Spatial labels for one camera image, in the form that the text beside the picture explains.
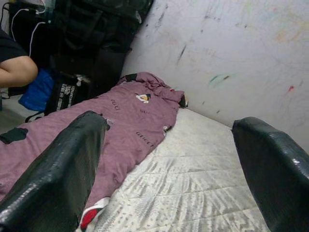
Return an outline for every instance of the black backpack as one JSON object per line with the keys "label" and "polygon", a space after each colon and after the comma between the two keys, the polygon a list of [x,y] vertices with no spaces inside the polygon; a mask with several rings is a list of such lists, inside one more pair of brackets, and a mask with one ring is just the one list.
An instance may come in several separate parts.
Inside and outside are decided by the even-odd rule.
{"label": "black backpack", "polygon": [[127,52],[154,0],[57,0],[54,24],[72,50]]}

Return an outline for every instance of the purple blanket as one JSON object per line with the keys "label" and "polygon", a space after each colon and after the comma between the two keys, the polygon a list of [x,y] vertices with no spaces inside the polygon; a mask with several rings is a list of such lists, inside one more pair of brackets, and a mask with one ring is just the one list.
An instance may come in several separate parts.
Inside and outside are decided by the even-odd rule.
{"label": "purple blanket", "polygon": [[110,125],[101,153],[96,180],[87,207],[109,197],[123,183],[127,173],[164,139],[175,125],[184,92],[174,91],[158,77],[141,72],[125,76],[111,91],[23,124],[24,140],[8,145],[0,142],[0,201],[13,184],[56,136],[77,116],[94,111]]}

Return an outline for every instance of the quilted mattress surface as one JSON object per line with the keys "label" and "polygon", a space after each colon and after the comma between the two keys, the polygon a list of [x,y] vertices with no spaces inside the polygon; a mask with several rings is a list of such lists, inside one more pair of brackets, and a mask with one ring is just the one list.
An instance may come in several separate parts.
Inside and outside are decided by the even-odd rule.
{"label": "quilted mattress surface", "polygon": [[111,197],[95,231],[267,232],[230,128],[187,109]]}

